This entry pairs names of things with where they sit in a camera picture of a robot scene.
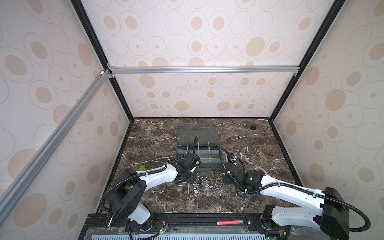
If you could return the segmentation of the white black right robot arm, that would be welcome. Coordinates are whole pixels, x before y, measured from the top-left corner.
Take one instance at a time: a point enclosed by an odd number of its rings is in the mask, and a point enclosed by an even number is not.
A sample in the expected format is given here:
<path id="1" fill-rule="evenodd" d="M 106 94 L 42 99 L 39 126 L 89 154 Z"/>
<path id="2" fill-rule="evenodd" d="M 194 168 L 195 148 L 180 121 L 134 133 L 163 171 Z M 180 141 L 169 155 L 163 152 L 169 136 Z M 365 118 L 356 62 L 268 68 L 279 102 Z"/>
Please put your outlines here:
<path id="1" fill-rule="evenodd" d="M 236 162 L 237 157 L 226 149 L 227 161 L 221 162 L 224 183 L 233 184 L 245 195 L 274 197 L 294 204 L 294 208 L 269 205 L 260 219 L 261 228 L 269 231 L 276 226 L 300 226 L 321 230 L 330 238 L 348 240 L 351 232 L 370 229 L 369 217 L 358 208 L 346 203 L 339 192 L 331 187 L 324 191 L 308 189 L 271 177 L 262 169 L 245 171 Z"/>

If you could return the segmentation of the clear grey compartment organizer box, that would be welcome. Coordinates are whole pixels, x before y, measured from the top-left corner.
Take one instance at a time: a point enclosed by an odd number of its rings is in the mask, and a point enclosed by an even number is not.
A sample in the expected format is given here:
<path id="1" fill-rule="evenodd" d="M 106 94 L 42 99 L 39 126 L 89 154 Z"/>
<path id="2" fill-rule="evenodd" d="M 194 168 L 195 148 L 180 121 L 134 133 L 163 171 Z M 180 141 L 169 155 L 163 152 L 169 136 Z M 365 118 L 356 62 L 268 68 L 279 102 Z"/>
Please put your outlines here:
<path id="1" fill-rule="evenodd" d="M 219 172 L 222 166 L 220 157 L 220 139 L 216 125 L 181 125 L 177 139 L 177 157 L 182 156 L 191 147 L 195 137 L 198 142 L 192 153 L 201 157 L 199 172 Z"/>

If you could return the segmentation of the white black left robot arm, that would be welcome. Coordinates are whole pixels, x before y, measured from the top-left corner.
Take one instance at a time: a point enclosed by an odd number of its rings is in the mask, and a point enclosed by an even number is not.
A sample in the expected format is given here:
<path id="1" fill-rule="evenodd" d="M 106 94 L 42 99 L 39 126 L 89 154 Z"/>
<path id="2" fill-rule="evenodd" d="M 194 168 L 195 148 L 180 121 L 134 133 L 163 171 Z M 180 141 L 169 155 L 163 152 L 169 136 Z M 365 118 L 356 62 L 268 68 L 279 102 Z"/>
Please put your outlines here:
<path id="1" fill-rule="evenodd" d="M 105 190 L 100 200 L 100 208 L 117 219 L 128 219 L 145 225 L 151 218 L 150 211 L 141 204 L 146 191 L 171 182 L 183 181 L 192 184 L 196 179 L 196 168 L 201 163 L 200 156 L 195 153 L 198 140 L 199 138 L 195 137 L 184 155 L 168 160 L 162 167 L 138 172 L 132 168 L 126 169 Z"/>

